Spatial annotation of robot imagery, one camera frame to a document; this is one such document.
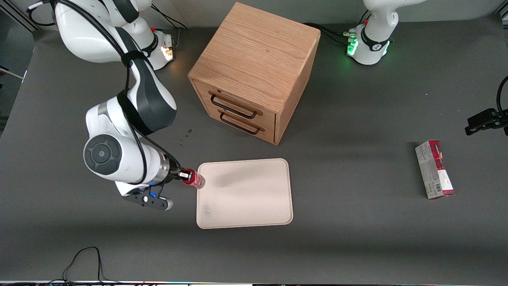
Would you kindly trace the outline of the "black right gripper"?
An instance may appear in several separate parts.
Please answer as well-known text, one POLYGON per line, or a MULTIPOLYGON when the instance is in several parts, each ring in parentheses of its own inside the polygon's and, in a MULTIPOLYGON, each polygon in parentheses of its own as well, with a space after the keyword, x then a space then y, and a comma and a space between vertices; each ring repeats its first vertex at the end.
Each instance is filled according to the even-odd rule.
POLYGON ((180 163, 173 157, 167 157, 169 163, 169 170, 165 178, 165 183, 170 183, 173 180, 181 180, 185 184, 192 184, 194 182, 194 170, 182 170, 180 163))

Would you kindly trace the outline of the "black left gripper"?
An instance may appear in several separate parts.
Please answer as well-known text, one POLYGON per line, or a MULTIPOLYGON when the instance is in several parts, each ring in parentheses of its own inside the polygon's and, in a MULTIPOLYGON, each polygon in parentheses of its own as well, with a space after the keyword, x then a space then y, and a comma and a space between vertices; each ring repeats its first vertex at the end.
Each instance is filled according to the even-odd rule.
POLYGON ((488 108, 468 118, 465 134, 471 136, 479 131, 500 128, 502 128, 504 134, 508 136, 508 109, 503 109, 499 112, 494 108, 488 108))

